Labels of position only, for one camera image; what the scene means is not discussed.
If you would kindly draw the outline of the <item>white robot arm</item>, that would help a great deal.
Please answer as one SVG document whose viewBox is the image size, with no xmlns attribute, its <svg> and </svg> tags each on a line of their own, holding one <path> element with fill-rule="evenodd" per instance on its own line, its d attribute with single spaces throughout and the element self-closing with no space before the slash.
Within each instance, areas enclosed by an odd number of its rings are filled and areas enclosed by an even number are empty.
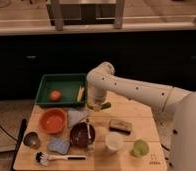
<svg viewBox="0 0 196 171">
<path fill-rule="evenodd" d="M 196 91 L 115 76 L 109 62 L 87 74 L 88 102 L 101 106 L 112 91 L 174 115 L 168 171 L 196 171 Z"/>
</svg>

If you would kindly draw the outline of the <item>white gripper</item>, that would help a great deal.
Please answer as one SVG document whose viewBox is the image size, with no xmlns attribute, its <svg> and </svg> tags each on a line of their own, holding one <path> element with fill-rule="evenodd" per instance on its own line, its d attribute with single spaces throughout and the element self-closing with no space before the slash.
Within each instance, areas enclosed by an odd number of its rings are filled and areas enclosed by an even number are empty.
<svg viewBox="0 0 196 171">
<path fill-rule="evenodd" d="M 106 92 L 91 90 L 88 92 L 88 105 L 95 112 L 101 110 L 101 105 L 105 102 Z"/>
</svg>

